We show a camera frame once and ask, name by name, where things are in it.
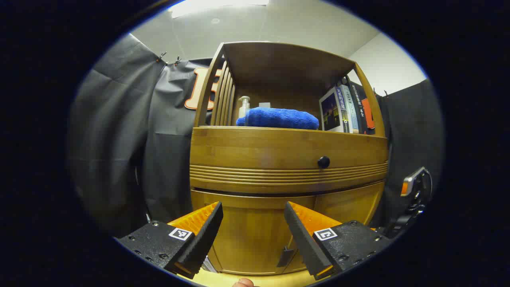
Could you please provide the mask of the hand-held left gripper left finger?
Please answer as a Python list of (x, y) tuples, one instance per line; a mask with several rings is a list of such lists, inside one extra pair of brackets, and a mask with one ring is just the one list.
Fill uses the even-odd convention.
[(140, 258), (189, 279), (199, 273), (224, 217), (217, 201), (169, 223), (153, 220), (117, 239)]

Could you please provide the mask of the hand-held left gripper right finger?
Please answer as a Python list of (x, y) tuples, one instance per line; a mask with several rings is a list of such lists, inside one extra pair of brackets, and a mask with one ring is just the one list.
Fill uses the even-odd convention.
[(390, 238), (357, 220), (341, 223), (291, 201), (286, 202), (284, 217), (315, 280), (362, 265), (392, 243)]

